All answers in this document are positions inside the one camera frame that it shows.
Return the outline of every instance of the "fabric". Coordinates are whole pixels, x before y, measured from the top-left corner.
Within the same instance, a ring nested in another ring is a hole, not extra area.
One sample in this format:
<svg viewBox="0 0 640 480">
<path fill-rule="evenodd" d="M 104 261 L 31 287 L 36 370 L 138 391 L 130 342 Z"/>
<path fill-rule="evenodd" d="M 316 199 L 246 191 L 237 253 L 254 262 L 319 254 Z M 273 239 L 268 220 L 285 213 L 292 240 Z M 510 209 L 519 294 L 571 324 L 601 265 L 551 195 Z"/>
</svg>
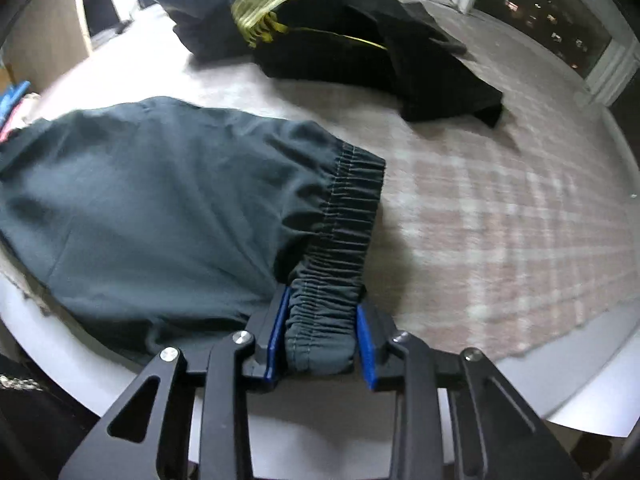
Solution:
<svg viewBox="0 0 640 480">
<path fill-rule="evenodd" d="M 250 53 L 231 17 L 231 0 L 154 1 L 174 20 L 174 33 L 200 62 L 233 59 Z"/>
<path fill-rule="evenodd" d="M 0 142 L 5 142 L 13 130 L 24 128 L 32 122 L 31 115 L 39 100 L 39 94 L 27 94 L 15 105 L 6 123 L 0 128 Z"/>
<path fill-rule="evenodd" d="M 0 354 L 3 478 L 57 478 L 97 420 L 41 370 L 31 371 Z"/>
<path fill-rule="evenodd" d="M 9 119 L 12 110 L 22 97 L 27 93 L 31 83 L 22 81 L 17 86 L 9 85 L 3 94 L 0 94 L 0 130 L 4 128 L 4 124 Z"/>
<path fill-rule="evenodd" d="M 576 104 L 578 85 L 499 26 L 424 5 L 468 46 L 462 62 L 504 89 L 493 130 L 471 117 L 409 124 L 389 94 L 275 80 L 247 60 L 194 66 L 156 6 L 45 92 L 37 112 L 53 120 L 171 95 L 311 119 L 386 160 L 365 266 L 376 304 L 432 348 L 525 352 L 640 294 L 640 205 L 604 124 Z"/>
<path fill-rule="evenodd" d="M 157 0 L 176 21 L 176 31 L 192 23 L 183 7 L 193 3 Z M 320 80 L 366 86 L 397 95 L 410 122 L 473 114 L 495 126 L 502 93 L 477 78 L 451 55 L 464 45 L 397 0 L 231 0 L 212 15 L 233 14 L 252 48 L 255 62 L 274 78 Z M 193 22 L 195 37 L 180 40 L 196 56 L 209 57 L 208 45 L 237 41 L 228 27 L 213 30 Z"/>
<path fill-rule="evenodd" d="M 290 283 L 289 366 L 348 370 L 384 161 L 315 123 L 153 98 L 0 145 L 0 232 L 104 345 L 210 348 Z"/>
</svg>

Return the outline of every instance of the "elastic waistband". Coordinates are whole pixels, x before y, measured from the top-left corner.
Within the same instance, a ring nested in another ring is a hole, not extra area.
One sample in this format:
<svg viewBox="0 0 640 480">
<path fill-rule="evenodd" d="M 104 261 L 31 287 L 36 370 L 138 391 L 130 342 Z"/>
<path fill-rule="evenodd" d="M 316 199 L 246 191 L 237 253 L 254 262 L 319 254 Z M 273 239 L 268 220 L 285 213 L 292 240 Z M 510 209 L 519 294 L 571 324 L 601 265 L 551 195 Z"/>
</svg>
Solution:
<svg viewBox="0 0 640 480">
<path fill-rule="evenodd" d="M 362 272 L 385 161 L 344 143 L 319 235 L 293 272 L 285 338 L 289 368 L 317 375 L 350 370 Z"/>
</svg>

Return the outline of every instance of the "blue object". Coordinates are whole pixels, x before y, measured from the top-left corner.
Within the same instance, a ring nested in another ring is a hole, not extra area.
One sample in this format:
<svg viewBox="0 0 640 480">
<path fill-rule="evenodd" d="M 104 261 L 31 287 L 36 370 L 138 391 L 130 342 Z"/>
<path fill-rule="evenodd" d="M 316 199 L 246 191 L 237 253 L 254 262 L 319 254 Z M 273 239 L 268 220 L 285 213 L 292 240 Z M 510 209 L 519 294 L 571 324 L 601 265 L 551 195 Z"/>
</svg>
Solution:
<svg viewBox="0 0 640 480">
<path fill-rule="evenodd" d="M 284 332 L 282 327 L 284 326 L 284 320 L 287 317 L 289 311 L 289 298 L 291 296 L 291 289 L 287 287 L 282 295 L 282 301 L 280 302 L 280 309 L 278 310 L 278 316 L 273 326 L 273 332 L 271 332 L 271 338 L 269 339 L 269 347 L 267 354 L 267 370 L 264 375 L 265 380 L 270 383 L 276 379 L 276 352 L 278 347 L 282 344 L 282 337 Z"/>
<path fill-rule="evenodd" d="M 23 81 L 17 86 L 9 85 L 6 88 L 2 97 L 0 97 L 0 129 L 4 127 L 15 105 L 17 105 L 20 99 L 27 93 L 29 86 L 31 86 L 30 82 Z"/>
<path fill-rule="evenodd" d="M 358 346 L 360 348 L 360 359 L 362 361 L 362 375 L 369 389 L 375 390 L 378 383 L 375 348 L 361 305 L 358 305 L 356 310 L 356 334 L 358 335 Z"/>
</svg>

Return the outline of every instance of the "metal bolt head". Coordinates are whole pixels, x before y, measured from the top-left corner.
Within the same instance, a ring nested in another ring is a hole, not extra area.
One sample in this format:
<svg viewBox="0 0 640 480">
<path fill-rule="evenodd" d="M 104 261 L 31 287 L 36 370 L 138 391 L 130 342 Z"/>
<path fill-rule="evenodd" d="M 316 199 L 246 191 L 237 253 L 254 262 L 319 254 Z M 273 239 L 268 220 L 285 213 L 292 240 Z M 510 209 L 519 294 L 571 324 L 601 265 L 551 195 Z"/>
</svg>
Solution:
<svg viewBox="0 0 640 480">
<path fill-rule="evenodd" d="M 402 330 L 394 336 L 394 343 L 402 343 L 407 339 L 409 339 L 409 333 L 406 330 Z"/>
<path fill-rule="evenodd" d="M 476 362 L 484 357 L 484 354 L 478 348 L 467 348 L 462 355 L 465 357 L 467 361 Z"/>
<path fill-rule="evenodd" d="M 180 352 L 178 352 L 177 348 L 174 348 L 172 346 L 169 346 L 160 352 L 160 358 L 162 359 L 162 361 L 166 361 L 168 363 L 174 361 L 178 357 L 178 355 L 180 355 Z"/>
<path fill-rule="evenodd" d="M 231 339 L 233 339 L 234 343 L 236 343 L 237 345 L 248 343 L 253 338 L 254 336 L 251 334 L 251 332 L 247 332 L 246 330 L 240 330 L 231 336 Z"/>
</svg>

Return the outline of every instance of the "window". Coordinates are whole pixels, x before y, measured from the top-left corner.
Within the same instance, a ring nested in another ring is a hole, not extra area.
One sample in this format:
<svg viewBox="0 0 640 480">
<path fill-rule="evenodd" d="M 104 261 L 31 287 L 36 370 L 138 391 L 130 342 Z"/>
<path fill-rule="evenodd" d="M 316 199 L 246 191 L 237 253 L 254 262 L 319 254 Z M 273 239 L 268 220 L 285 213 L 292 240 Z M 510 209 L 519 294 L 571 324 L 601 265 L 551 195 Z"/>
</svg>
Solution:
<svg viewBox="0 0 640 480">
<path fill-rule="evenodd" d="M 583 78 L 611 41 L 580 0 L 476 0 L 476 9 L 524 32 Z"/>
</svg>

